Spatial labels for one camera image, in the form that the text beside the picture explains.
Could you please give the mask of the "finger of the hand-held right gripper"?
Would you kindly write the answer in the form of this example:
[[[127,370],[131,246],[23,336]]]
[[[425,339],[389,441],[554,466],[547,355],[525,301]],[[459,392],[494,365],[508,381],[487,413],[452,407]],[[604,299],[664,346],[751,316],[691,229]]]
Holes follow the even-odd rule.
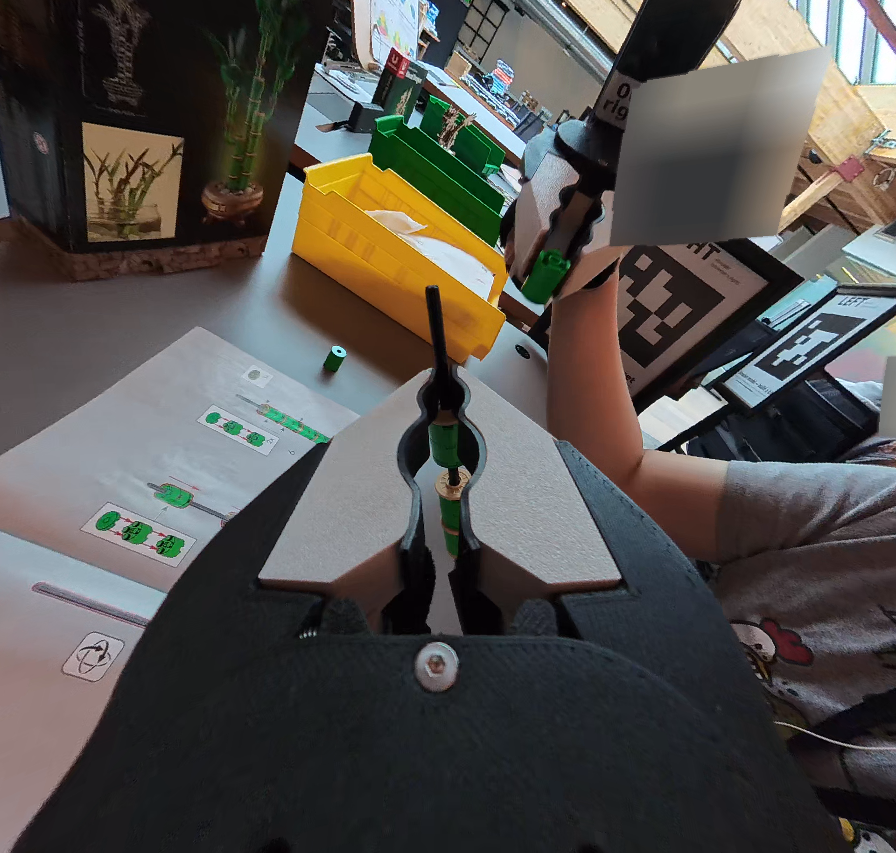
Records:
[[[556,218],[556,251],[567,262],[575,262],[591,240],[593,227],[603,220],[601,196],[569,196]]]
[[[579,173],[562,156],[546,153],[532,177],[524,181],[517,197],[507,243],[510,273],[529,273],[545,249],[560,212],[569,204]]]

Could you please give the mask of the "toy bamboo stalk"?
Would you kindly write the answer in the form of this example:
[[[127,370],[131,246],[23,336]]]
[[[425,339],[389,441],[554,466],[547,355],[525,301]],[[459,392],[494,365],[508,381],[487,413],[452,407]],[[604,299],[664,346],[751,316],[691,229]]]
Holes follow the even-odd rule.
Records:
[[[469,473],[460,456],[460,423],[453,409],[456,389],[447,352],[439,287],[428,285],[425,298],[434,352],[432,380],[436,406],[428,436],[431,457],[442,469],[434,488],[439,499],[444,543],[448,554],[456,558],[461,552],[462,493],[469,483]]]

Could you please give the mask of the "large green cylinder brick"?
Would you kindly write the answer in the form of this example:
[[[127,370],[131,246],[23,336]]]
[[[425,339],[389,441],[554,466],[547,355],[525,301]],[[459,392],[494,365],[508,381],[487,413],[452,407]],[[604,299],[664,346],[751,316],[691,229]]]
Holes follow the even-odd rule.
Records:
[[[541,250],[522,284],[522,297],[536,305],[545,305],[552,299],[570,268],[570,260],[560,250]]]

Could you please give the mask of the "person's right forearm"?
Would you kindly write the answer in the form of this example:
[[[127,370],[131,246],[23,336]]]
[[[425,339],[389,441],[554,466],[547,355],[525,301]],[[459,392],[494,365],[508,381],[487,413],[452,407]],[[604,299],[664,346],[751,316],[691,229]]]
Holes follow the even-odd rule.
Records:
[[[552,305],[547,428],[626,493],[686,556],[718,564],[727,464],[644,448],[618,341],[616,264],[597,279]]]

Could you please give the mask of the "black toy set box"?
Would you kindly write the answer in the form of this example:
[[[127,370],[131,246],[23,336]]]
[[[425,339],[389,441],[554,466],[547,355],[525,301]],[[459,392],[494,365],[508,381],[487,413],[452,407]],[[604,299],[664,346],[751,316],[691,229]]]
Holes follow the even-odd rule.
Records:
[[[69,280],[263,254],[333,0],[1,0],[13,219]]]

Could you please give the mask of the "green plastic bin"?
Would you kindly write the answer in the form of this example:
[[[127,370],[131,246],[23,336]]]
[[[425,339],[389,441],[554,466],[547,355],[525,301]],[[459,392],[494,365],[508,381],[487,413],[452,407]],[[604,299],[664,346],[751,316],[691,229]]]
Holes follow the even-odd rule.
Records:
[[[369,153],[488,245],[499,238],[501,192],[403,116],[375,120]]]

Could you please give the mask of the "brown bamboo model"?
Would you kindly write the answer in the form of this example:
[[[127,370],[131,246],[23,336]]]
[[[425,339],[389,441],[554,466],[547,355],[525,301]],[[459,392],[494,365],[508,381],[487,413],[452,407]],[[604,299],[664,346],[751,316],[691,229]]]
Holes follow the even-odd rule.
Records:
[[[449,105],[442,117],[442,124],[436,138],[437,142],[444,150],[453,151],[460,130],[473,124],[475,119],[475,112],[464,116],[459,108]]]

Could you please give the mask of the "framed marker sign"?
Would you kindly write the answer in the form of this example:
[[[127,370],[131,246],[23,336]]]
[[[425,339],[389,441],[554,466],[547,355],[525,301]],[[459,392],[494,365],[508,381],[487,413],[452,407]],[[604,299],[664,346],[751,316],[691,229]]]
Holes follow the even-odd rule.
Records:
[[[593,241],[570,263],[551,305],[608,264],[619,271],[619,347],[637,412],[803,283],[750,239],[618,247]]]
[[[895,285],[840,286],[765,350],[722,376],[715,390],[744,414],[770,404],[888,323]]]

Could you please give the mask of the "tilted poster board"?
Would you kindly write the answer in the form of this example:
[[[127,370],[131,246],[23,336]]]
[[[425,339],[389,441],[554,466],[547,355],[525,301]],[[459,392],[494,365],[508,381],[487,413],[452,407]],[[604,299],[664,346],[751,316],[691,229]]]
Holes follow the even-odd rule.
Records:
[[[353,50],[370,73],[382,71],[392,49],[416,60],[420,0],[351,0]]]

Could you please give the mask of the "black desk device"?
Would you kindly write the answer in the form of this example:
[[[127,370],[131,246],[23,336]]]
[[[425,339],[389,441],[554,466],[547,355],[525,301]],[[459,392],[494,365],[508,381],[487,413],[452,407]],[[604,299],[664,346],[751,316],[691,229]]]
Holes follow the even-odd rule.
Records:
[[[355,102],[346,119],[319,124],[315,128],[322,133],[346,130],[351,133],[373,134],[377,121],[387,116],[383,108],[374,103]]]

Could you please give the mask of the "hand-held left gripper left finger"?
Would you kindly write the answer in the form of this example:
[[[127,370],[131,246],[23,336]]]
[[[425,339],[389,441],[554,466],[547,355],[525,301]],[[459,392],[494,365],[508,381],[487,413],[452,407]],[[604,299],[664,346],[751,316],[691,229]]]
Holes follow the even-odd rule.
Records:
[[[349,599],[375,628],[426,631],[429,551],[420,468],[429,459],[429,372],[337,433],[258,579]]]

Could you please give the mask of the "small green bin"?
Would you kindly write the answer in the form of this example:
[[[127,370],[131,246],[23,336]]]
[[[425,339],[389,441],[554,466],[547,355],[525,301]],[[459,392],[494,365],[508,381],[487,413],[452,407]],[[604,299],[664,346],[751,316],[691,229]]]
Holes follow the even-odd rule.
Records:
[[[435,142],[437,142],[444,111],[449,105],[452,104],[440,98],[431,96],[428,99],[420,122],[420,130],[432,137]],[[505,158],[504,150],[491,142],[475,125],[475,122],[460,130],[455,142],[455,149],[448,152],[454,154],[464,165],[483,177],[499,172]]]

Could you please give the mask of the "yellow plastic bin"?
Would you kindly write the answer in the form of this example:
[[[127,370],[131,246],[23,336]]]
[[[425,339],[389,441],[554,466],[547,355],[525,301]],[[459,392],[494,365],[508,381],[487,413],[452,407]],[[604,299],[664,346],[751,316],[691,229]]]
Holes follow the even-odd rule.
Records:
[[[375,210],[406,215],[427,236],[477,259],[493,275],[487,295],[432,263]],[[376,167],[369,153],[306,169],[293,253],[427,342],[425,289],[440,287],[447,351],[456,362],[484,358],[504,325],[503,257],[394,171]]]

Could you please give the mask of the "building instruction booklet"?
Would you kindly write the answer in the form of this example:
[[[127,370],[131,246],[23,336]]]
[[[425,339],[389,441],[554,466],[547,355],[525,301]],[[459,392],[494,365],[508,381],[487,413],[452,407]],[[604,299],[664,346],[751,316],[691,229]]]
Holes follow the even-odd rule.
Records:
[[[2,455],[2,851],[185,569],[356,416],[196,328]]]

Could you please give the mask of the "small dark box red label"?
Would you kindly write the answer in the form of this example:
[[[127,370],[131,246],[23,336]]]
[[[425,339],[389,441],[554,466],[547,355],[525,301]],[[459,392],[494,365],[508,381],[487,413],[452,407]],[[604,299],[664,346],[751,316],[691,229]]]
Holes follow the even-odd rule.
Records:
[[[426,78],[427,69],[423,63],[410,59],[397,48],[392,48],[373,94],[372,103],[382,108],[384,115],[403,116],[405,122],[409,123]]]

